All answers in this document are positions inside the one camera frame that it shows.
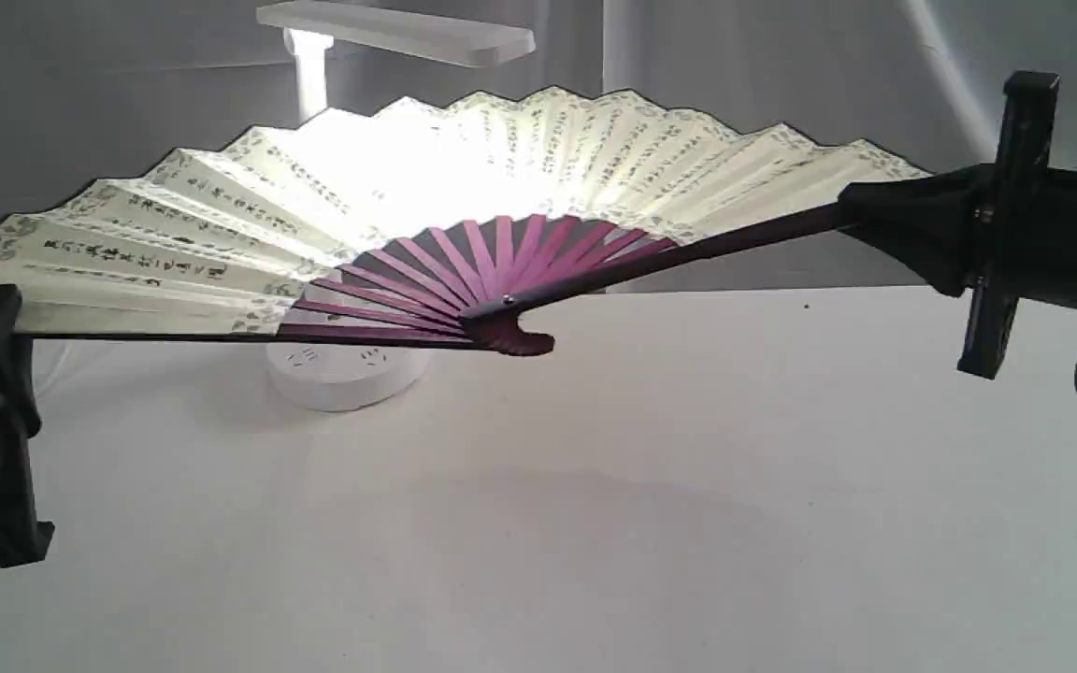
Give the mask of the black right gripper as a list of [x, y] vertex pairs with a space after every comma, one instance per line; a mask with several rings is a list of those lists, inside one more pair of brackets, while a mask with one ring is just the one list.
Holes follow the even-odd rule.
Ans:
[[978, 378], [1001, 370], [1022, 299], [1077, 310], [1077, 171], [1050, 163], [1059, 85], [1038, 71], [1006, 80], [991, 165], [852, 183], [838, 197], [849, 224], [906, 227], [862, 229], [862, 242], [954, 298], [967, 289], [957, 252], [913, 230], [949, 234], [970, 222], [973, 298], [957, 366]]

